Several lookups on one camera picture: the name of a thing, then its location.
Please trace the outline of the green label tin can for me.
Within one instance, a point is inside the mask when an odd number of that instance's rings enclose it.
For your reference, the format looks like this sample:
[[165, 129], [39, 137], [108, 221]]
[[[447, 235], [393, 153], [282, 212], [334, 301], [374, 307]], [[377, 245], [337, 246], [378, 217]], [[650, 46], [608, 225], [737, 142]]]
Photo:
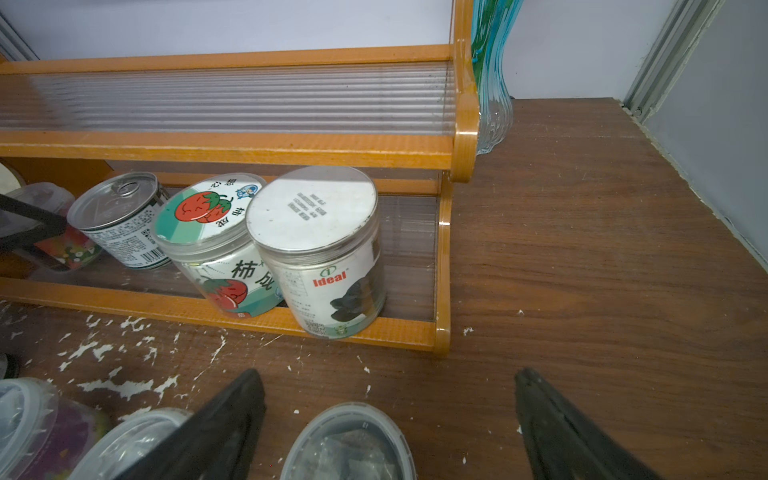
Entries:
[[68, 223], [131, 269], [170, 262], [153, 239], [151, 226], [168, 201], [156, 175], [129, 172], [103, 181], [75, 200]]

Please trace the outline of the wooden three-tier shelf rack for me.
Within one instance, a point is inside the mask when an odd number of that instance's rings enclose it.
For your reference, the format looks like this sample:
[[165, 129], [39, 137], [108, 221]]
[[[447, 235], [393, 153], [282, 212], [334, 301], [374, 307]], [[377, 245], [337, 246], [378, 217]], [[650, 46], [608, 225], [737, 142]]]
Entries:
[[472, 4], [455, 2], [452, 17], [442, 45], [6, 61], [1, 159], [77, 195], [132, 170], [180, 188], [323, 165], [369, 174], [386, 205], [432, 197], [418, 275], [431, 317], [381, 317], [353, 341], [444, 355], [452, 191], [472, 176], [479, 130]]

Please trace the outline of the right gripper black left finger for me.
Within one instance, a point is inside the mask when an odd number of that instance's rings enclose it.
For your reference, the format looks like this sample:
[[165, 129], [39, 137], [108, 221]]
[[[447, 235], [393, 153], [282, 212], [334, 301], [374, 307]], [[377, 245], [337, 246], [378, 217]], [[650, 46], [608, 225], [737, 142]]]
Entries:
[[245, 479], [264, 419], [265, 390], [243, 371], [120, 479]]

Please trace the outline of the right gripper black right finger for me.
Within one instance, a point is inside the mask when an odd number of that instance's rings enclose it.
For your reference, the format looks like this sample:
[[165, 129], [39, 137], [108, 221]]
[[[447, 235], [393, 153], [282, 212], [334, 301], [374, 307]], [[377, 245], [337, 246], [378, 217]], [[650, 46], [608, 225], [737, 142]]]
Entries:
[[536, 479], [658, 479], [537, 371], [515, 375], [516, 414]]

